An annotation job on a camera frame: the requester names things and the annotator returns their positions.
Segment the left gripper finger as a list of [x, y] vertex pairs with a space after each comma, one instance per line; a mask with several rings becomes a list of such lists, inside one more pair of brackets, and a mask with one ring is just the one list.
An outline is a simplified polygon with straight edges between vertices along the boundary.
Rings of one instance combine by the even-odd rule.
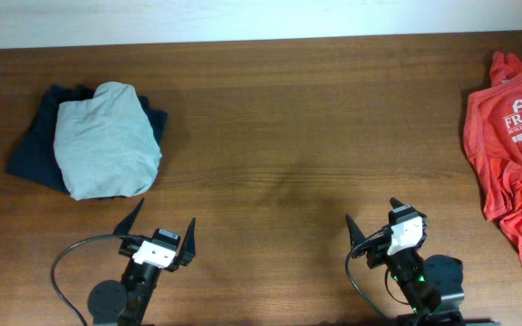
[[142, 198], [140, 202], [134, 207], [134, 209], [115, 226], [112, 233], [114, 235], [127, 235], [132, 229], [143, 204], [144, 199]]
[[179, 250], [180, 265], [188, 266], [196, 256], [195, 227], [196, 219], [192, 218]]

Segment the orange printed t-shirt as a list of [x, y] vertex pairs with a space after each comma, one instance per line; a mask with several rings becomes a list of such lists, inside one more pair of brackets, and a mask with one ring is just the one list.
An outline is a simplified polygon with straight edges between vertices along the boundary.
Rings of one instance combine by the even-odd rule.
[[516, 247], [522, 266], [522, 61], [495, 52], [489, 80], [468, 97], [463, 147], [484, 193], [484, 216]]

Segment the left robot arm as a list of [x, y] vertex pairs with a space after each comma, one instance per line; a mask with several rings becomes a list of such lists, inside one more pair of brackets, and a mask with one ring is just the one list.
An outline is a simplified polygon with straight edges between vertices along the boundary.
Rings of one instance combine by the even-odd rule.
[[91, 290], [87, 307], [94, 325], [142, 324], [160, 273], [175, 272], [196, 255], [195, 219], [183, 236], [163, 228], [156, 229], [152, 236], [131, 235], [141, 208], [142, 204], [137, 204], [112, 232], [121, 239], [119, 254], [128, 257], [129, 262], [119, 281], [103, 281]]

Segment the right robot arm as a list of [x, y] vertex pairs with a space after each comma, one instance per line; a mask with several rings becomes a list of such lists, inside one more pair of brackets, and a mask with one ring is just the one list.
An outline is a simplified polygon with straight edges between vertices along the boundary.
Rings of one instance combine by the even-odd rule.
[[[363, 234], [350, 215], [345, 216], [350, 251], [344, 270], [353, 288], [390, 325], [479, 326], [495, 325], [490, 319], [466, 319], [459, 309], [465, 299], [461, 260], [435, 254], [427, 259], [419, 250], [427, 238], [428, 217], [410, 204], [392, 197], [388, 224], [372, 235]], [[384, 281], [394, 280], [411, 308], [410, 314], [388, 317], [365, 294], [350, 269], [352, 259], [365, 257], [369, 268], [385, 266]]]

